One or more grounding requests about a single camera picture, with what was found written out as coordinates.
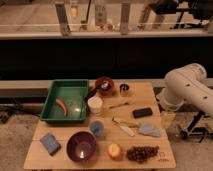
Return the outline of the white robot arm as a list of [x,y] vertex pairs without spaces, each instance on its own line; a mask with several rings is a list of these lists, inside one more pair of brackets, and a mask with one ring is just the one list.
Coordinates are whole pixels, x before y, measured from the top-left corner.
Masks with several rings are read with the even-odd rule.
[[206,69],[198,63],[169,71],[164,77],[165,87],[158,94],[160,106],[177,111],[189,102],[213,117],[213,90],[202,83],[206,78]]

